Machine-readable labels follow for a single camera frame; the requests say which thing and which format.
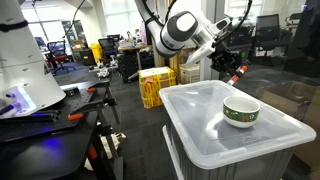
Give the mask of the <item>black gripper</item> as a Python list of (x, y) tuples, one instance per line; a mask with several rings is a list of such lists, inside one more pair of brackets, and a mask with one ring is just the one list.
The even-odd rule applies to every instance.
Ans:
[(231, 77), (236, 75), (236, 70), (242, 67), (241, 56), (239, 51), (223, 50), (215, 52), (211, 58), (211, 68), (220, 72), (228, 73)]

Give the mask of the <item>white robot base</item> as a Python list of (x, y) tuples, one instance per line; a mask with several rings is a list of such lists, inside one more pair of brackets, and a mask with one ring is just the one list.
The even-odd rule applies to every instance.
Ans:
[(65, 96), (45, 68), (20, 0), (0, 0), (0, 118), (31, 115)]

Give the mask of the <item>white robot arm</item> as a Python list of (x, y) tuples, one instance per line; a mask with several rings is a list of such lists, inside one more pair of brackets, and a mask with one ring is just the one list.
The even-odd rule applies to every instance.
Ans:
[(241, 59), (239, 54), (227, 48), (221, 35), (231, 24), (230, 18), (217, 22), (210, 21), (199, 8), (178, 7), (172, 3), (167, 19), (162, 22), (159, 16), (148, 6), (148, 0), (134, 0), (138, 12), (151, 33), (156, 52), (164, 58), (172, 58), (189, 41), (193, 41), (197, 50), (187, 59), (186, 65), (210, 59), (210, 68), (219, 73), (241, 77)]

